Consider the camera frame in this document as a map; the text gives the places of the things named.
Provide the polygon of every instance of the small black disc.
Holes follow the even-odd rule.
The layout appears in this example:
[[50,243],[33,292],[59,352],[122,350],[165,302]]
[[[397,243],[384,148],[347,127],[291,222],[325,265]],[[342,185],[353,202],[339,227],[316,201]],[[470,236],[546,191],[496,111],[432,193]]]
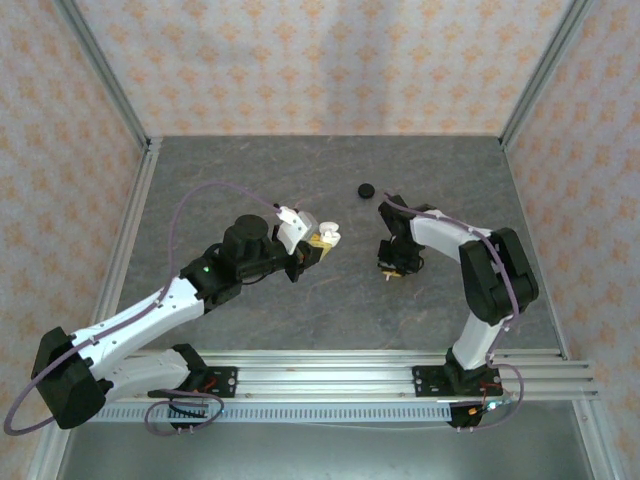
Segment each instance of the small black disc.
[[369,199],[376,193],[376,189],[370,183],[363,183],[358,187],[358,195],[360,198]]

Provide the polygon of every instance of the yellow component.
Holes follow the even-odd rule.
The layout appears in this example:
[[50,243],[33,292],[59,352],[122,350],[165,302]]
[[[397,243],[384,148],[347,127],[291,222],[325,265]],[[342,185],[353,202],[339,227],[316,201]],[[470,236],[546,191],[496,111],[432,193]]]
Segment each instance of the yellow component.
[[312,247],[316,247],[316,248],[322,248],[322,254],[320,255],[320,260],[322,261],[322,259],[324,258],[324,256],[329,253],[329,250],[331,250],[332,246],[329,243],[323,242],[320,239],[320,234],[318,233],[314,233],[313,236],[311,237],[311,240],[309,240],[309,245],[311,245]]

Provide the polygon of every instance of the patterned wallpaper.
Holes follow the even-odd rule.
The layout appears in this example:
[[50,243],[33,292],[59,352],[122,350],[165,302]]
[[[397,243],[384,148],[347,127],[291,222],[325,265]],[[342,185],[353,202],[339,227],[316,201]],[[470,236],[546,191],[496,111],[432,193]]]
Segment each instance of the patterned wallpaper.
[[572,355],[640,472],[640,9],[600,0],[510,160]]
[[[0,3],[0,416],[43,333],[86,325],[139,150],[50,0]],[[44,418],[38,395],[17,426]],[[24,478],[38,435],[0,434]]]
[[498,135],[570,0],[78,2],[149,135]]

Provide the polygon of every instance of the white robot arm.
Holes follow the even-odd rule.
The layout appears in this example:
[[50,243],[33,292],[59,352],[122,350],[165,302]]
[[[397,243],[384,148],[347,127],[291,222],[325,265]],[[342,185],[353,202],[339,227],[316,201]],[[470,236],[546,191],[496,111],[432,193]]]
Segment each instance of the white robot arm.
[[406,209],[400,196],[380,205],[379,212],[391,231],[391,239],[383,240],[378,251],[378,266],[390,277],[417,273],[424,260],[420,252],[430,247],[461,265],[465,297],[471,312],[462,335],[449,349],[443,374],[456,395],[476,393],[480,379],[493,377],[486,365],[486,355],[502,324],[513,315],[512,304],[498,267],[487,247],[472,231],[486,237],[497,251],[509,276],[519,311],[538,297],[538,285],[516,233],[508,228],[496,231],[468,227],[431,205],[417,207],[425,216],[394,208]]
[[[65,352],[90,341],[37,385],[60,428],[86,422],[118,398],[160,389],[203,391],[211,368],[190,345],[176,345],[158,355],[127,357],[172,328],[238,296],[247,279],[260,280],[284,270],[296,282],[340,240],[338,225],[333,222],[321,224],[318,231],[310,214],[287,207],[279,209],[278,217],[282,223],[274,227],[271,239],[261,217],[239,217],[226,230],[222,243],[212,245],[171,280],[162,301],[158,301],[159,290],[110,319],[71,335],[60,327],[46,333],[32,378]],[[152,305],[138,320],[114,329]]]

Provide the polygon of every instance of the gray floor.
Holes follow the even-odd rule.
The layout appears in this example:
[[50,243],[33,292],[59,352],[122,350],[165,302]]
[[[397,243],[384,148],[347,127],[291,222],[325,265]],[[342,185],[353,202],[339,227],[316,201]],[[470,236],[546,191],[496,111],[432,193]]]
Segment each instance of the gray floor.
[[71,432],[58,478],[592,478],[570,402],[527,402],[500,428],[473,434],[448,426],[412,431],[396,424],[405,430],[394,431],[373,425],[220,423],[167,439],[148,434],[141,424],[88,423]]
[[[205,349],[444,350],[467,318],[459,267],[426,253],[417,275],[385,281],[376,267],[389,237],[377,207],[382,192],[410,205],[428,202],[486,228],[509,226],[535,264],[516,191],[498,141],[489,137],[173,137],[165,138],[120,307],[161,286],[168,223],[180,198],[211,179],[244,185],[271,202],[299,207],[318,221],[340,224],[342,242],[297,284],[284,273],[245,287],[240,298],[154,341],[151,348],[189,342]],[[362,182],[377,188],[364,201]],[[185,209],[176,246],[188,263],[246,213],[264,207],[233,191],[203,192]],[[540,280],[537,265],[534,271]],[[523,315],[505,348],[556,348],[546,294]]]

